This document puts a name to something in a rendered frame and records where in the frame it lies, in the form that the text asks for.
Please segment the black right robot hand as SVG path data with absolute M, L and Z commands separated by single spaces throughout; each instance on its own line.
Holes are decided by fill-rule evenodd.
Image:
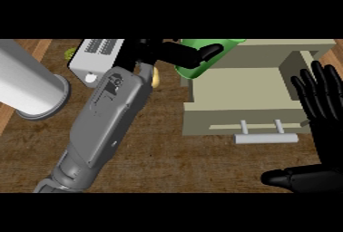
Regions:
M 321 163 L 269 170 L 262 175 L 268 186 L 293 193 L 343 194 L 343 80 L 331 64 L 311 63 L 312 72 L 292 77 Z

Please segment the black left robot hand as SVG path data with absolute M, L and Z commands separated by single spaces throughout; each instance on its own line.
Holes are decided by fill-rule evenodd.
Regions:
M 187 69 L 194 69 L 201 62 L 207 62 L 221 52 L 224 46 L 213 43 L 195 49 L 163 39 L 126 39 L 113 66 L 133 71 L 136 63 L 154 65 L 159 60 Z

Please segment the green cup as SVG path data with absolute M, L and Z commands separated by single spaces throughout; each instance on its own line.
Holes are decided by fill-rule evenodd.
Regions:
M 212 67 L 212 65 L 221 60 L 221 58 L 228 54 L 228 52 L 246 42 L 246 39 L 182 39 L 181 44 L 187 45 L 195 49 L 212 45 L 221 44 L 224 51 L 215 55 L 209 61 L 203 61 L 200 66 L 194 69 L 187 69 L 181 66 L 176 66 L 176 71 L 185 79 L 195 79 L 203 72 Z

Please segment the beige open drawer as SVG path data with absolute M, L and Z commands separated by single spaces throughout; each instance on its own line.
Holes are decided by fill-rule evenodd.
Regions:
M 308 116 L 292 78 L 336 45 L 331 39 L 249 39 L 200 77 L 185 80 L 185 135 L 274 133 L 281 121 L 289 133 L 308 133 Z

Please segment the pale yellow round object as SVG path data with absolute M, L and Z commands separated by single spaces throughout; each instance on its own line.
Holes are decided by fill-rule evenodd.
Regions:
M 151 79 L 151 87 L 157 88 L 160 85 L 160 72 L 157 67 L 153 67 L 153 79 Z

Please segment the white box appliance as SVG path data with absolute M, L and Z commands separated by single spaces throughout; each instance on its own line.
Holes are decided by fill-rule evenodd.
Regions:
M 68 69 L 89 88 L 95 88 L 105 72 L 116 62 L 123 39 L 85 39 L 73 58 Z

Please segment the small green vegetable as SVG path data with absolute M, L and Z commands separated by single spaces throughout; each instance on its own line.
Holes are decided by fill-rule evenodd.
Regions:
M 64 52 L 64 58 L 65 58 L 68 61 L 71 60 L 76 51 L 77 51 L 77 47 L 73 47 L 73 48 L 70 48 L 70 49 Z

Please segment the white cylinder appliance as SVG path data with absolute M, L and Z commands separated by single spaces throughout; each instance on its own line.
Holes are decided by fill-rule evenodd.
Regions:
M 30 121 L 42 121 L 64 108 L 71 85 L 54 74 L 12 39 L 0 39 L 0 102 Z

